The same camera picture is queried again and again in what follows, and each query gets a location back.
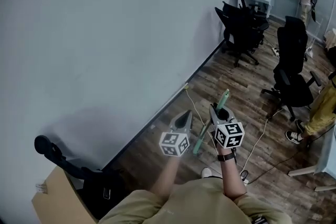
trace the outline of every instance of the khaki shirt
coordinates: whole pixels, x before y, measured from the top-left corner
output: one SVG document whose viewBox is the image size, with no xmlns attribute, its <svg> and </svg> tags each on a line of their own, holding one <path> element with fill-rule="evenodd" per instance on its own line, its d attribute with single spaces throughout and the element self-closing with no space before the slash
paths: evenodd
<svg viewBox="0 0 336 224">
<path fill-rule="evenodd" d="M 167 202 L 136 190 L 114 207 L 100 224 L 248 224 L 264 216 L 269 224 L 291 224 L 290 217 L 253 197 L 234 202 L 223 195 L 219 178 L 190 181 L 174 189 Z"/>
</svg>

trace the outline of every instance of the yellow pants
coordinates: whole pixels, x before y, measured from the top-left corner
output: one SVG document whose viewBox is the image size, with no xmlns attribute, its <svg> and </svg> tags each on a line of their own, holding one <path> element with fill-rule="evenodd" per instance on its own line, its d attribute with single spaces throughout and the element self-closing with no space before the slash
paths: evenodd
<svg viewBox="0 0 336 224">
<path fill-rule="evenodd" d="M 307 27 L 307 19 L 308 14 L 310 13 L 311 6 L 308 5 L 301 5 L 301 20 L 304 22 L 305 26 Z"/>
<path fill-rule="evenodd" d="M 305 127 L 306 132 L 312 135 L 332 124 L 336 120 L 336 114 L 333 113 L 335 108 L 336 88 L 330 81 L 314 100 L 309 115 L 310 120 Z"/>
</svg>

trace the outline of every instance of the wall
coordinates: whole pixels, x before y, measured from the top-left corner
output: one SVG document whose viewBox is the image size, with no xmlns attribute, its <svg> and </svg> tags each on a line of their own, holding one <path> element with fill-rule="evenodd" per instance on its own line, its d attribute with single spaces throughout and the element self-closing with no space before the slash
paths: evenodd
<svg viewBox="0 0 336 224">
<path fill-rule="evenodd" d="M 0 217 L 38 221 L 38 134 L 112 159 L 216 48 L 222 1 L 0 0 Z"/>
</svg>

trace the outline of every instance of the chair base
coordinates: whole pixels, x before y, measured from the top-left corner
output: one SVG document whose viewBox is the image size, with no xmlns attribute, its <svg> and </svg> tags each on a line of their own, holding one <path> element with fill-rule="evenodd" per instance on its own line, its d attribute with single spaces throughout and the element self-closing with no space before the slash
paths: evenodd
<svg viewBox="0 0 336 224">
<path fill-rule="evenodd" d="M 256 58 L 254 58 L 248 50 L 239 51 L 239 50 L 236 50 L 234 48 L 231 48 L 231 47 L 229 47 L 229 46 L 226 45 L 226 40 L 223 40 L 221 42 L 220 46 L 222 47 L 222 53 L 225 53 L 227 51 L 232 51 L 232 52 L 236 52 L 237 53 L 237 55 L 236 55 L 236 61 L 234 63 L 234 67 L 238 67 L 239 66 L 238 62 L 241 59 L 242 54 L 246 54 L 248 57 L 250 57 L 255 62 L 256 66 L 259 64 L 258 60 Z"/>
<path fill-rule="evenodd" d="M 289 112 L 290 112 L 290 114 L 291 114 L 290 121 L 294 121 L 294 120 L 296 119 L 295 114 L 294 114 L 294 111 L 293 111 L 293 108 L 292 108 L 291 106 L 289 106 L 289 105 L 287 105 L 287 104 L 285 104 L 285 103 L 282 102 L 282 100 L 281 100 L 281 95 L 280 95 L 280 92 L 279 92 L 279 91 L 276 91 L 276 90 L 273 89 L 273 88 L 272 88 L 271 91 L 270 91 L 270 90 L 267 90 L 267 89 L 262 89 L 262 90 L 261 90 L 261 93 L 269 93 L 269 94 L 275 96 L 276 98 L 279 98 L 279 99 L 280 99 L 280 103 L 277 105 L 276 109 L 275 109 L 273 112 L 271 112 L 269 116 L 267 116 L 268 119 L 271 119 L 271 118 L 275 115 L 275 113 L 277 113 L 278 110 L 282 108 L 282 105 L 283 105 L 283 104 L 286 105 L 286 107 L 288 108 L 288 110 L 289 110 Z"/>
</svg>

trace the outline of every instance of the office chair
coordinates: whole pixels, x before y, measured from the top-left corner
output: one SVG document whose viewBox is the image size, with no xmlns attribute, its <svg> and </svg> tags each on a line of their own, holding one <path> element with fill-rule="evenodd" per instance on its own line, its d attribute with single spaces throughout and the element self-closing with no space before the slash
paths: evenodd
<svg viewBox="0 0 336 224">
<path fill-rule="evenodd" d="M 269 23 L 267 21 L 267 15 L 261 11 L 256 11 L 256 7 L 260 7 L 256 4 L 250 4 L 250 8 L 246 6 L 245 0 L 240 0 L 241 5 L 240 8 L 243 10 L 244 14 L 247 16 L 251 27 L 256 28 L 261 31 L 263 34 L 264 31 L 269 27 Z M 260 40 L 260 44 L 264 43 L 264 36 Z"/>
<path fill-rule="evenodd" d="M 251 54 L 258 48 L 260 40 L 263 37 L 260 31 L 249 25 L 246 16 L 237 7 L 224 3 L 224 11 L 219 8 L 215 8 L 215 10 L 225 26 L 224 40 L 220 44 L 222 52 L 233 51 L 236 53 L 235 67 L 238 67 L 242 54 L 246 54 L 255 61 L 255 65 L 258 65 L 258 60 Z"/>
<path fill-rule="evenodd" d="M 299 74 L 303 68 L 307 41 L 308 36 L 303 21 L 286 16 L 285 26 L 278 29 L 280 60 L 274 69 L 276 84 L 272 90 L 261 91 L 279 98 L 277 109 L 283 104 L 286 105 L 291 114 L 291 121 L 295 120 L 292 107 L 300 108 L 314 101 L 309 89 L 313 82 L 321 86 L 321 81 L 313 71 L 310 72 L 312 78 L 308 82 L 305 82 Z"/>
</svg>

